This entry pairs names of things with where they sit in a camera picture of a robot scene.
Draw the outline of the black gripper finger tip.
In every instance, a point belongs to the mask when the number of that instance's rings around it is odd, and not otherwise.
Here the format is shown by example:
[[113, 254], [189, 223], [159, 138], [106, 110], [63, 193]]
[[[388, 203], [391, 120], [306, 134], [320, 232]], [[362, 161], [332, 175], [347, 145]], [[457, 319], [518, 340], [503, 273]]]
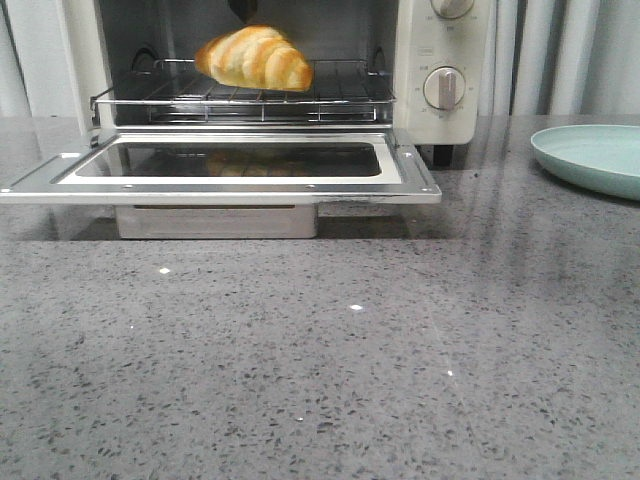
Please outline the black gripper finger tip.
[[234, 15], [243, 23], [251, 21], [258, 10], [257, 0], [228, 0], [227, 5]]

